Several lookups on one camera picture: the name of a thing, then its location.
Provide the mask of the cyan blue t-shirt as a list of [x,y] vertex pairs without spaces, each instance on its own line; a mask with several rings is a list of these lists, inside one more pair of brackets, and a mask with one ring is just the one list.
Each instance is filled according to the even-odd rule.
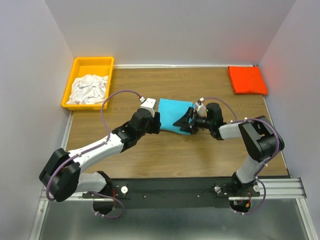
[[174,123],[182,118],[191,107],[194,108],[195,105],[190,101],[161,98],[158,103],[160,130],[190,136],[189,132],[181,131],[180,127],[174,126]]

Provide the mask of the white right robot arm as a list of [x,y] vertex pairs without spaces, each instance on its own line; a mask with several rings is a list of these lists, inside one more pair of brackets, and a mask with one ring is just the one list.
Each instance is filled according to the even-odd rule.
[[206,116],[202,116],[200,110],[189,107],[173,125],[190,134],[207,129],[219,141],[243,140],[248,156],[226,185],[227,191],[241,196],[253,185],[268,162],[284,149],[284,140],[264,115],[226,123],[220,105],[214,102],[206,105],[205,112]]

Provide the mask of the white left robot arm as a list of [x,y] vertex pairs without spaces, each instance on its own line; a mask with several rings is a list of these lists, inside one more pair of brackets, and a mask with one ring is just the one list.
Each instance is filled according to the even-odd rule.
[[80,176],[95,163],[120,154],[137,144],[146,134],[160,132],[161,115],[139,108],[123,125],[92,144],[76,150],[55,150],[39,175],[49,201],[63,202],[78,191]]

